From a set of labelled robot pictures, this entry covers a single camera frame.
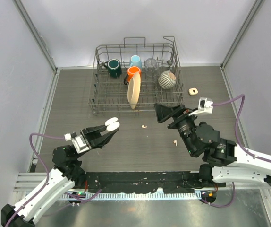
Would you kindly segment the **beige earbud charging case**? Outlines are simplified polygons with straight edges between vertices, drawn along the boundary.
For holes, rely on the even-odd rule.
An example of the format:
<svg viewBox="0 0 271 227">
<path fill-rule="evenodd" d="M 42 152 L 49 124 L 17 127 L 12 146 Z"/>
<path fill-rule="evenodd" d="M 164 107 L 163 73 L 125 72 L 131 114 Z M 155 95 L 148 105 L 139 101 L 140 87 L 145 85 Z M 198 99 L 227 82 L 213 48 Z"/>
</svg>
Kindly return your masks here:
<svg viewBox="0 0 271 227">
<path fill-rule="evenodd" d="M 189 93 L 189 95 L 191 95 L 191 96 L 195 96 L 195 95 L 197 95 L 198 94 L 198 90 L 197 90 L 197 88 L 190 88 L 189 90 L 188 90 L 188 93 Z"/>
</svg>

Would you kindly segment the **white earbud charging case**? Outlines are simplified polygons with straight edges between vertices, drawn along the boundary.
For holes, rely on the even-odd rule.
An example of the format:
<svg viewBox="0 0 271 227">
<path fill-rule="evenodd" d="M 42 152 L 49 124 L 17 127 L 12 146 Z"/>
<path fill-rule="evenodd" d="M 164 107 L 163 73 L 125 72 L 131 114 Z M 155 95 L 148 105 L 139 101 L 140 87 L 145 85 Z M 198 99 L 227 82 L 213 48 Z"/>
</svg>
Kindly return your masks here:
<svg viewBox="0 0 271 227">
<path fill-rule="evenodd" d="M 120 126 L 119 119 L 117 117 L 112 117 L 105 122 L 105 126 L 108 132 L 114 131 Z"/>
</svg>

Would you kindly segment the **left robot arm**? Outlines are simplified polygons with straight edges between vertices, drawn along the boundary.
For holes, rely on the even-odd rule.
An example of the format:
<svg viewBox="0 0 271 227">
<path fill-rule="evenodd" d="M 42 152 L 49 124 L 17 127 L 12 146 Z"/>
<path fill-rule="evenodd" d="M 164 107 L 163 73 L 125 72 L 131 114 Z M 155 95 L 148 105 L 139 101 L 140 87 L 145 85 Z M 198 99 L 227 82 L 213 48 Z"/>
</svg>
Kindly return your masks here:
<svg viewBox="0 0 271 227">
<path fill-rule="evenodd" d="M 65 134 L 63 139 L 71 144 L 54 149 L 54 168 L 46 171 L 45 179 L 27 196 L 15 205 L 6 204 L 1 209 L 1 225 L 34 227 L 63 194 L 72 188 L 81 188 L 86 175 L 79 157 L 92 149 L 104 148 L 119 131 L 119 126 L 117 118 L 113 118 L 113 122 L 84 128 L 79 135 L 75 132 Z"/>
</svg>

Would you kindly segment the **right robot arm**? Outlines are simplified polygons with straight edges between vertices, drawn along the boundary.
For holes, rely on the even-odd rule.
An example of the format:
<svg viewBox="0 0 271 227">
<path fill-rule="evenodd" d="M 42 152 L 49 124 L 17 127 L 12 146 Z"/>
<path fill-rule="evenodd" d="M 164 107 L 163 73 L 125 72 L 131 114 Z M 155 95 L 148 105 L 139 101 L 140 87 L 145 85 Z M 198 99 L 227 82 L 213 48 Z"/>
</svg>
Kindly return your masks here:
<svg viewBox="0 0 271 227">
<path fill-rule="evenodd" d="M 184 182 L 193 188 L 203 188 L 211 184 L 227 182 L 249 182 L 268 184 L 271 187 L 271 156 L 247 148 L 239 143 L 224 139 L 220 132 L 206 122 L 195 124 L 197 109 L 184 105 L 167 107 L 154 104 L 157 121 L 163 123 L 169 118 L 173 122 L 168 129 L 176 129 L 191 157 L 202 156 L 194 179 Z"/>
</svg>

